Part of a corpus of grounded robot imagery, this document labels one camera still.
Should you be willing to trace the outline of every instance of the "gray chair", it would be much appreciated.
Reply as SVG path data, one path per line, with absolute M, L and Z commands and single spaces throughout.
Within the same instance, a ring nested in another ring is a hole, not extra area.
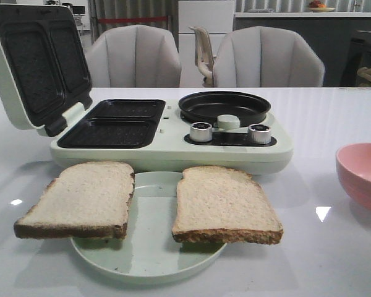
M 181 65 L 171 32 L 146 25 L 105 31 L 85 53 L 93 87 L 179 87 Z
M 224 37 L 213 79 L 215 87 L 321 87 L 324 70 L 298 33 L 256 26 Z

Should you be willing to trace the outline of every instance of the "silver knob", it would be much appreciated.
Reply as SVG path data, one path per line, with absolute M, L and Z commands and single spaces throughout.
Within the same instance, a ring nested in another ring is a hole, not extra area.
M 269 144 L 271 128 L 262 124 L 253 124 L 247 128 L 247 140 L 253 144 Z
M 208 142 L 213 138 L 212 126 L 210 123 L 196 122 L 191 125 L 190 138 L 195 142 Z

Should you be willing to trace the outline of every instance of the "bowl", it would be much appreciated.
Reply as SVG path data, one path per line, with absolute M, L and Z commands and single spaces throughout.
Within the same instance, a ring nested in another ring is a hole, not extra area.
M 336 170 L 345 192 L 371 210 L 371 144 L 349 144 L 336 153 Z
M 335 7 L 310 7 L 313 12 L 329 12 L 335 10 Z

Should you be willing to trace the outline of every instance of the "white chair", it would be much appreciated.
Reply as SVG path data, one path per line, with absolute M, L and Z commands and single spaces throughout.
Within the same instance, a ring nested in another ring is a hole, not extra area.
M 361 67 L 357 76 L 361 79 L 356 79 L 356 87 L 371 87 L 371 68 Z
M 189 27 L 195 33 L 195 65 L 203 75 L 203 86 L 214 87 L 213 64 L 209 33 L 202 27 Z
M 105 31 L 85 53 L 93 87 L 179 87 L 181 65 L 171 32 L 146 25 Z
M 215 87 L 321 87 L 324 70 L 298 33 L 256 26 L 224 37 L 213 79 Z

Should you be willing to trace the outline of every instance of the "wall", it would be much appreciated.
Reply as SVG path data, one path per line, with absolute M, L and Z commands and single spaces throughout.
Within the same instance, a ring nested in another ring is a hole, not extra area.
M 16 0 L 17 4 L 28 4 L 28 5 L 44 5 L 46 0 Z M 85 6 L 85 15 L 82 16 L 82 23 L 84 30 L 90 30 L 90 20 L 88 11 L 88 0 L 69 0 L 69 1 L 58 1 L 71 3 L 74 6 Z

